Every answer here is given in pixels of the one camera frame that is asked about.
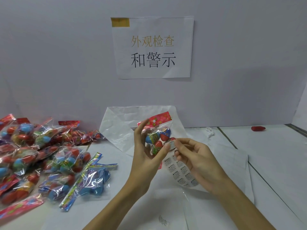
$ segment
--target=forearm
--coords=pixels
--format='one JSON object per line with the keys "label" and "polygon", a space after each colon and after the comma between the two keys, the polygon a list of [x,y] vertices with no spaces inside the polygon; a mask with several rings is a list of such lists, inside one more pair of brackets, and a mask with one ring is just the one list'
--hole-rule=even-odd
{"label": "forearm", "polygon": [[83,230],[113,230],[117,229],[121,221],[138,200],[134,189],[125,184],[121,191],[92,219]]}
{"label": "forearm", "polygon": [[229,179],[218,200],[239,230],[275,230],[245,194]]}

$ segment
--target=paper sign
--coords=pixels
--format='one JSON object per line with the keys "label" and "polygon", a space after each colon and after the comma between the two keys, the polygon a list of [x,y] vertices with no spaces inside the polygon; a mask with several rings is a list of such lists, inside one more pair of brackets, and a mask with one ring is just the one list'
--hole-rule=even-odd
{"label": "paper sign", "polygon": [[194,17],[111,23],[119,79],[190,77]]}

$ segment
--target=white table surface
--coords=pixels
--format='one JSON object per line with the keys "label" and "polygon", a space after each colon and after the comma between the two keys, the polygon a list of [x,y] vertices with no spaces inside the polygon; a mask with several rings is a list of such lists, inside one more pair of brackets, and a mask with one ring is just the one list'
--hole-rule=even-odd
{"label": "white table surface", "polygon": [[296,216],[307,225],[307,138],[285,125],[221,127]]}
{"label": "white table surface", "polygon": [[[195,140],[204,141],[205,136],[201,130],[186,129],[187,133]],[[220,131],[214,129],[215,135],[211,137],[212,143],[220,143],[226,146],[231,146],[229,141],[221,134]],[[90,147],[92,153],[99,151],[104,154],[105,163],[118,162],[123,170],[129,170],[129,166],[125,166],[125,160],[129,164],[127,157],[121,157],[121,152],[118,151],[109,142],[101,142],[92,144]],[[266,182],[257,174],[255,170],[250,169],[251,182],[253,186],[255,205],[263,213],[263,215],[275,226],[277,230],[288,229],[305,229],[304,224],[293,214],[293,212],[285,205],[278,195],[266,184]],[[117,187],[120,189],[120,184],[123,184],[128,177],[128,174],[116,174],[114,179],[117,180]],[[208,193],[197,190],[184,190],[188,199],[189,205],[185,207],[187,223],[190,229],[236,229],[232,220],[228,217],[218,201]],[[97,214],[108,201],[99,201],[95,205],[87,203],[82,208],[71,209],[68,213],[63,213],[62,220],[52,218],[54,212],[58,211],[56,206],[45,203],[42,206],[6,223],[1,229],[41,229],[46,221],[46,224],[52,224],[55,229],[81,229],[89,222],[95,214]],[[56,226],[57,222],[67,220],[67,224]]]}

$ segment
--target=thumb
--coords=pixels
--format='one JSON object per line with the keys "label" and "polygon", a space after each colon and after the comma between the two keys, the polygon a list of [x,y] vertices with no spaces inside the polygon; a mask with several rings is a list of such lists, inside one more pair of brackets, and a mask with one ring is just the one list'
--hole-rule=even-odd
{"label": "thumb", "polygon": [[169,143],[166,143],[161,150],[158,152],[158,154],[153,158],[153,161],[155,161],[155,163],[160,164],[161,161],[166,157],[166,155],[169,152],[171,145]]}
{"label": "thumb", "polygon": [[178,151],[186,156],[188,159],[192,160],[195,157],[195,153],[191,152],[187,149],[186,146],[184,146],[179,140],[175,140],[175,146],[178,149]]}

